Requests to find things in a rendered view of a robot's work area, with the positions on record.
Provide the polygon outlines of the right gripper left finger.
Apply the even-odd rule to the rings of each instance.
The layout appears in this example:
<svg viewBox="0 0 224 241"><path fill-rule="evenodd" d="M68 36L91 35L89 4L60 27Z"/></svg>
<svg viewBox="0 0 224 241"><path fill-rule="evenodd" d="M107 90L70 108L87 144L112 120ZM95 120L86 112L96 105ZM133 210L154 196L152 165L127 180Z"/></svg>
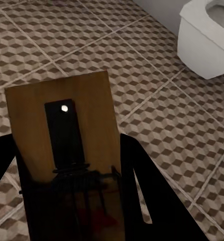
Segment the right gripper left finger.
<svg viewBox="0 0 224 241"><path fill-rule="evenodd" d="M0 137L0 180L15 157L13 135Z"/></svg>

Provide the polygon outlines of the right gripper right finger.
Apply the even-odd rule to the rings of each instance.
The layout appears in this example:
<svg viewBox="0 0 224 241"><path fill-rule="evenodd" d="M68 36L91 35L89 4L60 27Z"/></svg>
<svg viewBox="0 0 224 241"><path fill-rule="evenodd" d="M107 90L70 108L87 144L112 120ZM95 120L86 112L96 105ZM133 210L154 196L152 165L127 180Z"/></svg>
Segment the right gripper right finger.
<svg viewBox="0 0 224 241"><path fill-rule="evenodd" d="M126 241L209 241L141 144L120 135ZM134 176L153 224L143 221Z"/></svg>

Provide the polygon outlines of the mousetrap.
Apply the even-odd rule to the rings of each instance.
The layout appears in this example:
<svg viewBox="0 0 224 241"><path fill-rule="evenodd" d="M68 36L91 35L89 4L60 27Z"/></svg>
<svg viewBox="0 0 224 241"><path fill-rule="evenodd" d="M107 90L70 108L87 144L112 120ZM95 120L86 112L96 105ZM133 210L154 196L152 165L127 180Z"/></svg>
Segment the mousetrap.
<svg viewBox="0 0 224 241"><path fill-rule="evenodd" d="M107 70L4 91L30 241L126 241Z"/></svg>

